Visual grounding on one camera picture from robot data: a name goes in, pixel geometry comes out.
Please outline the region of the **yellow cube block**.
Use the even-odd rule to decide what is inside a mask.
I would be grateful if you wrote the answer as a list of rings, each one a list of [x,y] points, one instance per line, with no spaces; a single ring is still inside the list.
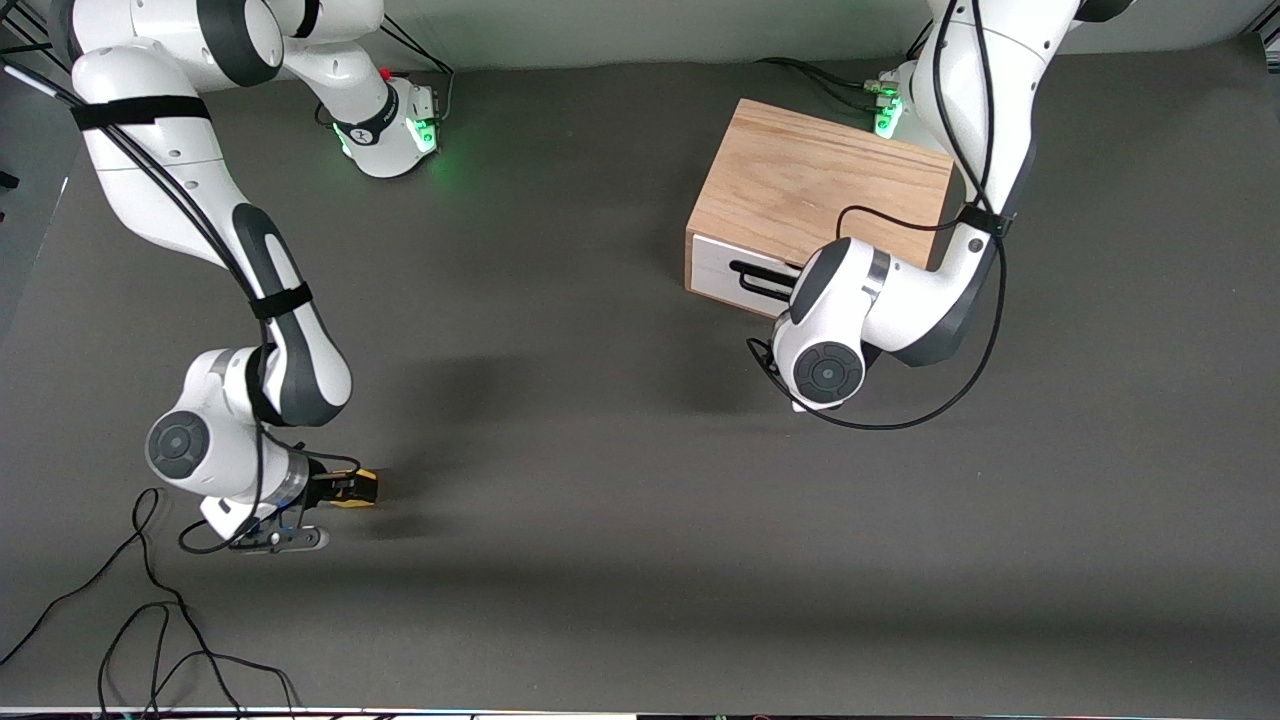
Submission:
[[[366,503],[330,503],[330,505],[333,507],[339,507],[339,509],[366,509],[366,507],[371,507],[372,505],[375,505],[376,501],[378,501],[378,495],[379,495],[378,474],[374,473],[374,471],[370,471],[369,469],[358,469],[358,470],[355,470],[355,471],[351,471],[351,473],[367,473],[369,475],[374,475],[374,489],[353,489],[353,492],[360,492],[361,495],[365,495],[367,497],[367,502]]]

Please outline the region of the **white-fronted drawer with black handle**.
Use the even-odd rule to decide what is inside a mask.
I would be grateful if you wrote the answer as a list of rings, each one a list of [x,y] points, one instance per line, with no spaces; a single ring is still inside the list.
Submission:
[[[717,302],[768,318],[787,306],[801,274],[776,258],[690,234],[686,247],[686,290]]]

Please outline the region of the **wooden drawer cabinet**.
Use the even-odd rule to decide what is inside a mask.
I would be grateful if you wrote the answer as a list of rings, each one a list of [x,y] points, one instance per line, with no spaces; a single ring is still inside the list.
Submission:
[[[739,101],[685,228],[803,269],[837,234],[925,268],[954,187],[933,149]]]

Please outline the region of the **dark grey table mat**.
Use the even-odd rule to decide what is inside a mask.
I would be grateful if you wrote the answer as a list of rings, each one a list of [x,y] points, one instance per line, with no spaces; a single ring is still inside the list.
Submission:
[[[157,570],[319,706],[1280,716],[1280,122],[1253,38],[1061,56],[975,388],[791,413],[684,227],[762,64],[479,72],[378,182],[294,82],[207,105],[353,372],[302,433],[385,470],[320,551]]]

